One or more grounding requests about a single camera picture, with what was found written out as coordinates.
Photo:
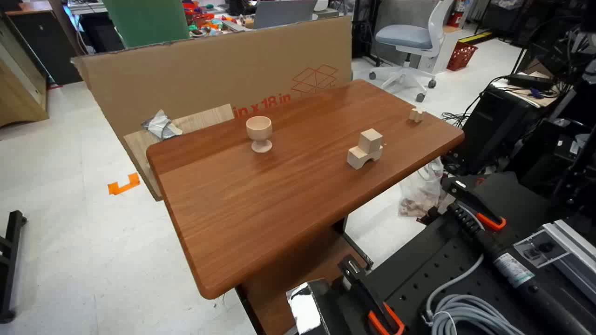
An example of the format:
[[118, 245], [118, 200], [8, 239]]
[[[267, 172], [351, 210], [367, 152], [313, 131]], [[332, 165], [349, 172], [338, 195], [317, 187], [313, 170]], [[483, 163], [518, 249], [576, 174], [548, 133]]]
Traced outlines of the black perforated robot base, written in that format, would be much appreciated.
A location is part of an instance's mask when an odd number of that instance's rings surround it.
[[[503, 230], [487, 228], [455, 198], [421, 234], [366, 273], [366, 284], [407, 323], [405, 335], [595, 335], [595, 308], [515, 249], [539, 224], [544, 200], [511, 174], [466, 185], [507, 219]], [[347, 288], [325, 293], [323, 316], [330, 335], [377, 335]]]

